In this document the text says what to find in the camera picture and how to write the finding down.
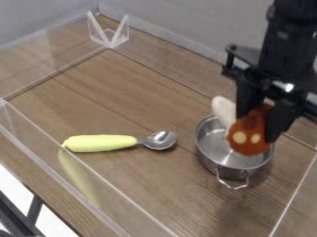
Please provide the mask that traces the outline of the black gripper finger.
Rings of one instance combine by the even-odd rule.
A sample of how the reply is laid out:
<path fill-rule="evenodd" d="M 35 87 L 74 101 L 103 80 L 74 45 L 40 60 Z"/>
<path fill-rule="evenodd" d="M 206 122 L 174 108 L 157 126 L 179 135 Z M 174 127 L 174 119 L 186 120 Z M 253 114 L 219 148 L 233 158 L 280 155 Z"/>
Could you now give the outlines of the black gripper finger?
<path fill-rule="evenodd" d="M 265 116 L 265 141 L 274 143 L 294 121 L 304 113 L 304 100 L 288 97 L 273 100 L 266 99 L 265 103 L 270 106 Z"/>
<path fill-rule="evenodd" d="M 237 83 L 237 118 L 242 118 L 262 104 L 272 105 L 268 98 L 270 85 L 266 81 L 253 81 L 241 78 Z"/>

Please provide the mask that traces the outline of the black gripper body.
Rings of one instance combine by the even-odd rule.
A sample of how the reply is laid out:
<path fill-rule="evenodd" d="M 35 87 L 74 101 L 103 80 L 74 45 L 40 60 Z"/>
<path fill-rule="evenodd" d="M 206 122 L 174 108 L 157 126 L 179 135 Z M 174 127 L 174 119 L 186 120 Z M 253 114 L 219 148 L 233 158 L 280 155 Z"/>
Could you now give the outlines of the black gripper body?
<path fill-rule="evenodd" d="M 285 97 L 304 100 L 304 113 L 306 119 L 317 119 L 317 71 L 309 68 L 304 73 L 290 78 L 282 78 L 258 68 L 259 50 L 251 47 L 230 44 L 225 49 L 227 53 L 222 74 L 237 83 L 241 78 L 253 81 L 266 81 L 270 85 L 268 98 L 280 100 Z"/>

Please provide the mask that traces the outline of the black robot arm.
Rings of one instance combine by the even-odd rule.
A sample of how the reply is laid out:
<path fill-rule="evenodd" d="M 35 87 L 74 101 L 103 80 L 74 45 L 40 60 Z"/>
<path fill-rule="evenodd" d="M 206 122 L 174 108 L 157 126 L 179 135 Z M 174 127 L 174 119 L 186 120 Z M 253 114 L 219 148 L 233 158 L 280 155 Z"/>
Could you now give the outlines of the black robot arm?
<path fill-rule="evenodd" d="M 261 48 L 226 47 L 222 74 L 237 82 L 237 117 L 265 99 L 274 101 L 264 117 L 264 137 L 277 140 L 300 117 L 317 119 L 317 0 L 274 0 L 266 12 Z"/>

